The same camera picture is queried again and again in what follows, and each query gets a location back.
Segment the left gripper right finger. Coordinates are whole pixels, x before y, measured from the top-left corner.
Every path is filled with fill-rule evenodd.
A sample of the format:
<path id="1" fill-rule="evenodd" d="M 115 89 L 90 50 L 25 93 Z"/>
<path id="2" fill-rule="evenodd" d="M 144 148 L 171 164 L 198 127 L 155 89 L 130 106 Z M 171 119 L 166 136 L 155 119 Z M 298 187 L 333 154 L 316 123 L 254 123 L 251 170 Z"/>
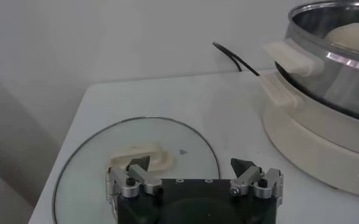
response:
<path id="1" fill-rule="evenodd" d="M 231 195 L 244 196 L 252 191 L 260 199 L 275 198 L 277 206 L 283 203 L 283 174 L 279 169 L 264 172 L 252 161 L 237 158 L 232 158 L 230 165 L 236 175 L 230 180 Z"/>

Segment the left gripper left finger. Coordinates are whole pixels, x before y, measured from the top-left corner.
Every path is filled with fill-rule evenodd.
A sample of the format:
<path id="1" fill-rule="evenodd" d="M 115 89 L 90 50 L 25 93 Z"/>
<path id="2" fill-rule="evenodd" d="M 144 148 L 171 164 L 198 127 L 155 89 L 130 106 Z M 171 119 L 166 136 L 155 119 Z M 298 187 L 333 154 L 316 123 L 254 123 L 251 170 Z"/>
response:
<path id="1" fill-rule="evenodd" d="M 105 171 L 106 198 L 112 213 L 118 212 L 118 198 L 135 198 L 143 188 L 149 195 L 158 195 L 163 181 L 148 172 L 150 156 L 132 159 L 125 169 L 112 164 Z"/>

